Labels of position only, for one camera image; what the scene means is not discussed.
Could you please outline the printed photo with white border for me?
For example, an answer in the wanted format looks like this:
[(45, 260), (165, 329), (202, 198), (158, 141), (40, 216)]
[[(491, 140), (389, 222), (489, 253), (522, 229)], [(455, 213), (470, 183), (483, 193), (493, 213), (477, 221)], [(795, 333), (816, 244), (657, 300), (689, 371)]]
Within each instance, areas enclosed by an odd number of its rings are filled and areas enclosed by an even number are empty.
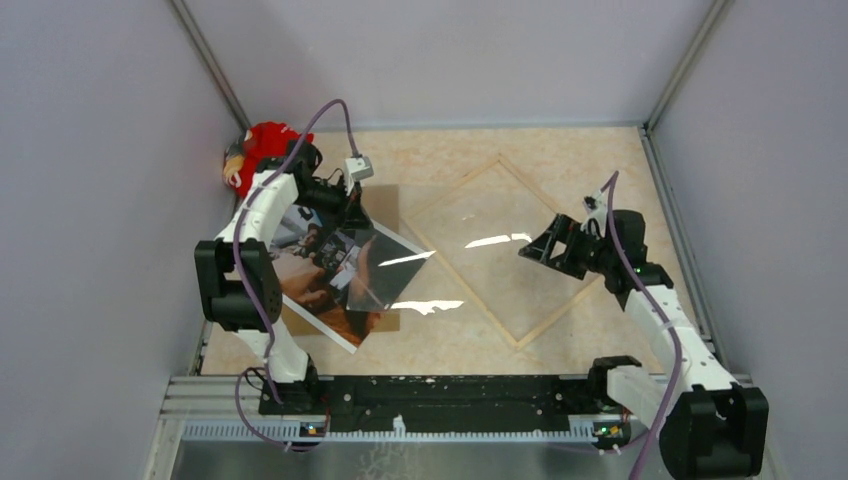
[(290, 332), (321, 332), (353, 353), (372, 333), (400, 330), (394, 305), (431, 253), (377, 222), (342, 229), (315, 209), (294, 206), (284, 213), (269, 255)]

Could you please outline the white wooden picture frame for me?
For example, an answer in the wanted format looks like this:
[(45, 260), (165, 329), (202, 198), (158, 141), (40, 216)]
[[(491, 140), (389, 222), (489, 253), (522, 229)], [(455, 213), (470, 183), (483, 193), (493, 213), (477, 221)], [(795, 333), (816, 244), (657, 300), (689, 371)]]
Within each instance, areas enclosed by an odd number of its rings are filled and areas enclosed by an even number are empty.
[(577, 280), (518, 255), (560, 207), (504, 157), (423, 196), (403, 213), (404, 226), (515, 349), (601, 291), (596, 274)]

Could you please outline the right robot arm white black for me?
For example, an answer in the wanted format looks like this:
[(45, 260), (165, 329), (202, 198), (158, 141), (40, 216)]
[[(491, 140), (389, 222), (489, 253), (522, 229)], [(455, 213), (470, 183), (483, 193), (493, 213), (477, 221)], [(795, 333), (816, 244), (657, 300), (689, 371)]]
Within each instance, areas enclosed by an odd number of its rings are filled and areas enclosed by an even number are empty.
[(753, 477), (763, 467), (769, 403), (746, 387), (709, 350), (682, 310), (664, 267), (648, 260), (641, 213), (614, 210), (585, 222), (558, 214), (519, 256), (576, 279), (589, 272), (640, 328), (668, 376), (660, 385), (643, 368), (625, 364), (591, 379), (589, 404), (600, 412), (619, 405), (648, 428), (674, 479)]

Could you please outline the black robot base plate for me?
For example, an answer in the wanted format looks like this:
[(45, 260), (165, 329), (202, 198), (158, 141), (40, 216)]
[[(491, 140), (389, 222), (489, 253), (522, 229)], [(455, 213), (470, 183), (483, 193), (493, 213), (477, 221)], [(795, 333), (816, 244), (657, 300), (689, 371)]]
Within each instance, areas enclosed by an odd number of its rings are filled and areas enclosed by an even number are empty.
[(627, 431), (632, 413), (601, 396), (585, 375), (320, 376), (266, 386), (263, 416), (317, 416), (332, 433), (566, 432), (590, 419), (589, 434)]

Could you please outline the clear acrylic glass sheet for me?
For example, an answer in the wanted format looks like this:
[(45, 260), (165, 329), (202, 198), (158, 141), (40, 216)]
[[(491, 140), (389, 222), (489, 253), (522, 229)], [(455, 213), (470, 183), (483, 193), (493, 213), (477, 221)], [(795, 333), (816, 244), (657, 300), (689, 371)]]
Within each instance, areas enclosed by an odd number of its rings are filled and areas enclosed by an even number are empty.
[(358, 231), (368, 267), (347, 301), (376, 329), (401, 317), (470, 313), (516, 348), (589, 303), (601, 279), (574, 280), (520, 256), (558, 205), (507, 159), (490, 160), (445, 184), (384, 184), (364, 190), (374, 230)]

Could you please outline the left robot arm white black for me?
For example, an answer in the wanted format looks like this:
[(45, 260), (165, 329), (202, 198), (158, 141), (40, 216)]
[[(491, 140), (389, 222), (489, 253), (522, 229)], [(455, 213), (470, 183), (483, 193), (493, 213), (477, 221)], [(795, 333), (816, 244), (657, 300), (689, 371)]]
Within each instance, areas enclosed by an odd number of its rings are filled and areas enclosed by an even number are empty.
[(202, 312), (206, 320), (235, 334), (265, 368), (265, 392), (297, 413), (319, 404), (317, 372), (281, 318), (284, 294), (272, 265), (270, 246), (292, 206), (331, 217), (347, 229), (372, 222), (361, 205), (363, 180), (373, 176), (370, 159), (347, 158), (341, 179), (316, 177), (320, 151), (303, 140), (289, 143), (283, 157), (258, 162), (252, 186), (227, 226), (194, 249)]

